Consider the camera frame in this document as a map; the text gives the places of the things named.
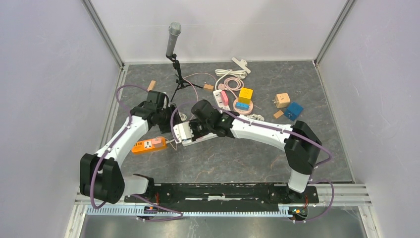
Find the beige dragon cube adapter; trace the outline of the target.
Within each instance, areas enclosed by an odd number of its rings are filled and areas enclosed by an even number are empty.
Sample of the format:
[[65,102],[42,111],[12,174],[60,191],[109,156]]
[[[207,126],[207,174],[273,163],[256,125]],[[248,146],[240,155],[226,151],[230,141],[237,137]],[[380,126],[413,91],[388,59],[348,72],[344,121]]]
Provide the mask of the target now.
[[275,95],[274,104],[278,109],[286,108],[291,103],[288,93],[279,93]]

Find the blue cube adapter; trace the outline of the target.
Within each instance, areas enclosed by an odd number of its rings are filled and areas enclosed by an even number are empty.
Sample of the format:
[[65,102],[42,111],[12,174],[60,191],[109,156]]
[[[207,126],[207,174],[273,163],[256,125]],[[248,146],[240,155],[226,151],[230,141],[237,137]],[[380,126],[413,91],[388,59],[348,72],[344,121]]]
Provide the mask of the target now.
[[301,112],[303,107],[296,102],[292,102],[285,110],[284,115],[291,121],[295,121]]

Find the long white power strip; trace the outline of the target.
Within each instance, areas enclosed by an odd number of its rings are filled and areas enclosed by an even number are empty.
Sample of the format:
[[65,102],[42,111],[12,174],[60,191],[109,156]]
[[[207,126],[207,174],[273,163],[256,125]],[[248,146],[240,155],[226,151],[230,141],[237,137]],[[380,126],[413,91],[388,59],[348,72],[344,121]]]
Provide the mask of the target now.
[[198,138],[189,138],[189,139],[184,139],[181,141],[182,145],[184,147],[189,146],[189,145],[193,145],[193,144],[197,144],[200,142],[204,142],[213,138],[217,138],[218,136],[214,133],[209,133],[207,135],[204,135],[202,137],[198,137]]

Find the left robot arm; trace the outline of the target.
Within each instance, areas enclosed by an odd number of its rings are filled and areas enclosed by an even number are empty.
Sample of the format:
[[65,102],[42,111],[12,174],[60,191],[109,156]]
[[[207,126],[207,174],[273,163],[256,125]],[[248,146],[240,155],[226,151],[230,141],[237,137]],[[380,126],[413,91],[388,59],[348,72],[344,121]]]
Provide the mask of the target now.
[[171,131],[170,119],[180,121],[175,104],[169,104],[165,93],[149,91],[145,101],[129,111],[129,115],[116,135],[94,154],[84,154],[80,160],[80,193],[91,199],[115,204],[122,197],[137,194],[150,202],[156,189],[153,180],[143,175],[124,176],[120,166],[135,143],[152,127],[159,126],[161,133]]

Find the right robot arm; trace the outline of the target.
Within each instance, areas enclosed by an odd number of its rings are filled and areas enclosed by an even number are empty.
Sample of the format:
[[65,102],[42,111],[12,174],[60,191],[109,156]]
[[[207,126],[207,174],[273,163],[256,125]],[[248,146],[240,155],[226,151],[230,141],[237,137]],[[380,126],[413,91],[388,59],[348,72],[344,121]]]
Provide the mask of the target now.
[[306,196],[306,187],[322,142],[305,122],[298,120],[291,125],[257,121],[235,112],[219,111],[207,100],[198,101],[191,108],[191,113],[196,117],[190,123],[193,133],[248,139],[283,151],[291,168],[286,188],[287,198],[299,202]]

